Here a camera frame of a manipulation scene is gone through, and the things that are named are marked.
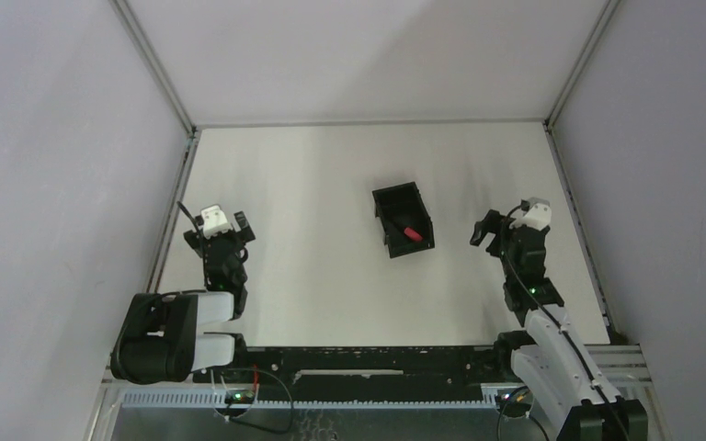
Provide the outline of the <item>red handled screwdriver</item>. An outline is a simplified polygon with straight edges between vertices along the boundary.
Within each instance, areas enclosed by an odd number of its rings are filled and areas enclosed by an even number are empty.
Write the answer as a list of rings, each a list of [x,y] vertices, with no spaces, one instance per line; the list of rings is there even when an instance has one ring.
[[[420,243],[424,240],[423,236],[408,224],[397,219],[389,219],[389,222],[411,242]]]

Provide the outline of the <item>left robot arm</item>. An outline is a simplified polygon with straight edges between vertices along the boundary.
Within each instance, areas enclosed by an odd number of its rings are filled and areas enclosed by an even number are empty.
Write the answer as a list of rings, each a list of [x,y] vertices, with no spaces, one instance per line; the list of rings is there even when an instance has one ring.
[[[245,342],[204,326],[239,319],[247,303],[246,246],[255,240],[242,212],[203,209],[183,236],[201,258],[204,287],[133,296],[112,349],[109,369],[132,384],[183,382],[191,374],[233,363]]]

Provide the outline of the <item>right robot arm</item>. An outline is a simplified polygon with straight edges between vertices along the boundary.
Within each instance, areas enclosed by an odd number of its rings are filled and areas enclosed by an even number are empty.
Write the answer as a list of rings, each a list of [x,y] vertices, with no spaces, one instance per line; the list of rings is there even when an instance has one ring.
[[[491,209],[474,224],[470,244],[492,238],[486,251],[501,263],[506,305],[521,326],[497,337],[500,365],[531,393],[557,439],[645,440],[645,407],[608,380],[547,275],[551,218],[547,203],[522,200],[506,214]]]

